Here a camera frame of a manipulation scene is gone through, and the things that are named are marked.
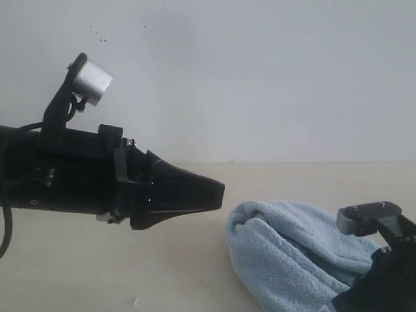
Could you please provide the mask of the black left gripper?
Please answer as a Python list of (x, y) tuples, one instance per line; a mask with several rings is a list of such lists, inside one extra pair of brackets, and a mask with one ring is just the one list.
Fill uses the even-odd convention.
[(120, 127), (101, 124), (97, 133), (66, 129), (62, 149), (44, 154), (42, 162), (47, 175), (38, 207), (45, 211), (97, 215), (119, 224), (134, 217), (147, 172), (147, 229), (173, 217), (218, 210), (224, 199), (225, 184), (151, 151), (145, 154)]

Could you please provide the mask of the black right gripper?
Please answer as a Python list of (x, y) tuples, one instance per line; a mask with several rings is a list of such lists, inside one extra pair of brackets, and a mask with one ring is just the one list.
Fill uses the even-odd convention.
[(415, 249), (381, 248), (371, 269), (332, 300), (336, 311), (415, 311)]

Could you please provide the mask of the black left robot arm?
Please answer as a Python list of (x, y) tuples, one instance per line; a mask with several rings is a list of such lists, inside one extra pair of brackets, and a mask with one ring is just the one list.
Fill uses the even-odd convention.
[(96, 215), (110, 224), (128, 220), (133, 230), (222, 206), (223, 183), (178, 168), (140, 151), (122, 129), (101, 125), (97, 133), (67, 129), (60, 148), (40, 149), (28, 131), (6, 143), (5, 180), (14, 207)]

